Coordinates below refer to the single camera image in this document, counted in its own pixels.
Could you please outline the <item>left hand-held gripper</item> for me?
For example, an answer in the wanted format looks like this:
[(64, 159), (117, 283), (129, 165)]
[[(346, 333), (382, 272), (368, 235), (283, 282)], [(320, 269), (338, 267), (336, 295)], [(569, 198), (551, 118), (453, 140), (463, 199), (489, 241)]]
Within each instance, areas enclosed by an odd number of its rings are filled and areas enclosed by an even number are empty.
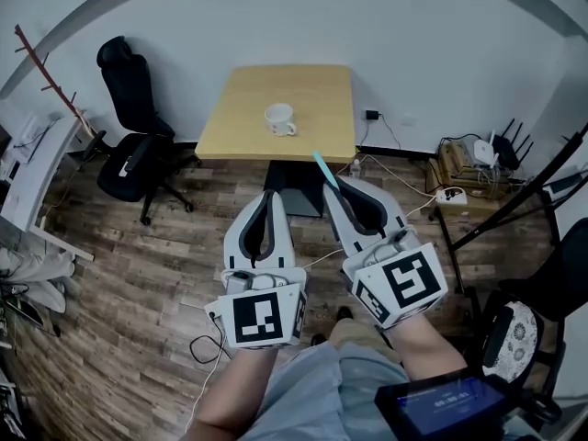
[(281, 196), (267, 190), (248, 203), (224, 236), (225, 293), (205, 306), (231, 349), (281, 348), (300, 342), (307, 274), (295, 266)]

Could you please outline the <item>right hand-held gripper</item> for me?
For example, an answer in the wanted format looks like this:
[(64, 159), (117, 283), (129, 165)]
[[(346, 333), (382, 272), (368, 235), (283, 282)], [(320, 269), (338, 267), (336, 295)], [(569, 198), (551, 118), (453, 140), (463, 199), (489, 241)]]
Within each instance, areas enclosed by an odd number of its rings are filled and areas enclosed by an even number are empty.
[[(390, 329), (434, 306), (448, 287), (433, 244), (404, 227), (400, 205), (387, 191), (354, 177), (340, 176), (336, 183), (338, 188), (325, 183), (322, 192), (335, 239), (350, 256), (343, 272), (376, 325)], [(373, 235), (393, 231), (373, 244)]]

